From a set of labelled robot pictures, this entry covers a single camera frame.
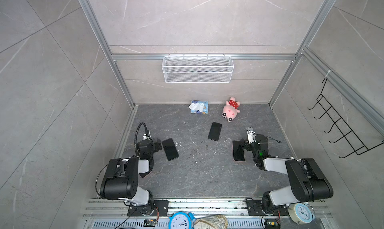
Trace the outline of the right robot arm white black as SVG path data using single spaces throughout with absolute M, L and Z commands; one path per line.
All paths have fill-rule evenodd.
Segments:
M 272 214 L 286 205 L 333 197 L 334 190 L 314 159 L 273 157 L 269 153 L 268 139 L 265 135 L 249 133 L 247 140 L 233 141 L 235 161 L 243 162 L 244 151 L 248 151 L 252 153 L 253 162 L 258 169 L 284 174 L 289 178 L 288 186 L 263 194 L 261 208 L 264 213 Z

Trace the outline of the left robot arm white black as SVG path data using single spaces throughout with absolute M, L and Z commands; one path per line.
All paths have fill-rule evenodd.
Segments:
M 149 175 L 154 167 L 154 153 L 162 149 L 161 141 L 151 139 L 135 143 L 136 155 L 125 159 L 111 159 L 101 170 L 105 172 L 101 184 L 95 181 L 98 196 L 110 201 L 123 201 L 143 216 L 160 214 L 151 191 L 139 186 L 139 177 Z

